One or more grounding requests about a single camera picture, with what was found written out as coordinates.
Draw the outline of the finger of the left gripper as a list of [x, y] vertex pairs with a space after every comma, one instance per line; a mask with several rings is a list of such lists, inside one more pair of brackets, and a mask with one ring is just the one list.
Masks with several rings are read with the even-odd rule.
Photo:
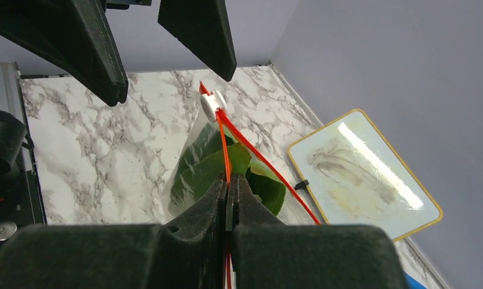
[[0, 1], [0, 36], [65, 70], [110, 107], [129, 82], [105, 1]]
[[158, 23], [225, 81], [237, 67], [224, 0], [162, 0]]

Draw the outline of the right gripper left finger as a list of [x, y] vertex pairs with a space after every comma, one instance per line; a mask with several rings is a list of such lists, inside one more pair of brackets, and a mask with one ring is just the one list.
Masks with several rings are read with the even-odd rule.
[[0, 288], [223, 288], [227, 184], [162, 224], [28, 226], [0, 250]]

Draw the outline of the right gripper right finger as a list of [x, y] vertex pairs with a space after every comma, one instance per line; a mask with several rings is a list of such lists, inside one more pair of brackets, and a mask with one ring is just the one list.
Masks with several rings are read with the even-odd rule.
[[286, 225], [244, 175], [228, 190], [237, 288], [407, 288], [392, 240], [371, 225]]

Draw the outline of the clear orange-zip plastic bag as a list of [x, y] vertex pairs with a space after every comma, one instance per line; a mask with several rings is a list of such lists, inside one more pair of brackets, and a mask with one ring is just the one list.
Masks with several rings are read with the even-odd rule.
[[230, 225], [226, 213], [231, 176], [244, 175], [254, 197], [275, 216], [278, 206], [273, 199], [283, 196], [290, 186], [228, 119], [226, 103], [221, 94], [210, 92], [204, 86], [200, 87], [200, 94], [202, 111], [165, 188], [169, 201], [167, 211], [172, 221], [198, 202], [213, 181], [222, 179], [226, 182], [224, 287], [229, 287], [232, 280], [230, 275], [235, 273], [229, 249]]

